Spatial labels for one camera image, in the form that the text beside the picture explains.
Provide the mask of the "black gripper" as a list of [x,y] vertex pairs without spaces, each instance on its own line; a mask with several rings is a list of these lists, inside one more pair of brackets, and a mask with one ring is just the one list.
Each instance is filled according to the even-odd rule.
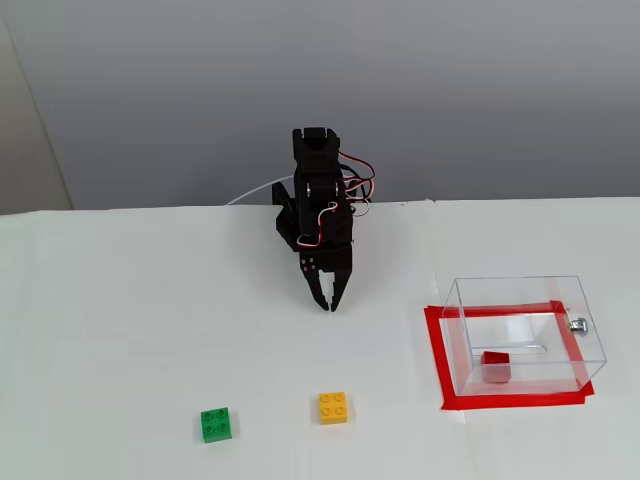
[[315,302],[325,311],[335,312],[351,276],[351,270],[334,272],[331,305],[327,302],[320,282],[320,271],[334,271],[347,263],[343,257],[350,252],[353,241],[353,215],[348,204],[330,201],[316,217],[316,228],[302,232],[296,239],[300,269]]

